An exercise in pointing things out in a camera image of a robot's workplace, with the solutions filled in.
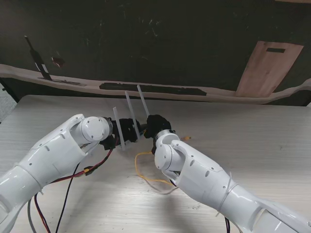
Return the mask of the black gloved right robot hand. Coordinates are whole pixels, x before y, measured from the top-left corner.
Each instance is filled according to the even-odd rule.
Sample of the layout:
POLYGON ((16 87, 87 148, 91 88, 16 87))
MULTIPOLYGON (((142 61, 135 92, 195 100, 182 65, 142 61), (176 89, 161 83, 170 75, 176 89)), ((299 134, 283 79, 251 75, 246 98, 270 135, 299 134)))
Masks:
POLYGON ((149 115, 144 136, 145 138, 154 138, 160 131, 171 129, 170 122, 161 115, 149 115))

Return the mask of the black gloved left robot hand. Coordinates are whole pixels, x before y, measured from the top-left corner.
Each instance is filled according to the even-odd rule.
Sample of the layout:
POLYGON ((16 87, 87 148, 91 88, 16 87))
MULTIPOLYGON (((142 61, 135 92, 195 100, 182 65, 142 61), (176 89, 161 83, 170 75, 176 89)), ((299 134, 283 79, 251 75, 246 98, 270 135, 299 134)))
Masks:
MULTIPOLYGON (((113 134, 116 138, 119 138, 119 131, 117 123, 115 120, 112 120, 113 125, 113 134)), ((121 132, 123 135, 124 141, 136 142, 138 137, 136 135, 135 127, 133 120, 131 118, 121 118, 120 119, 121 132)))

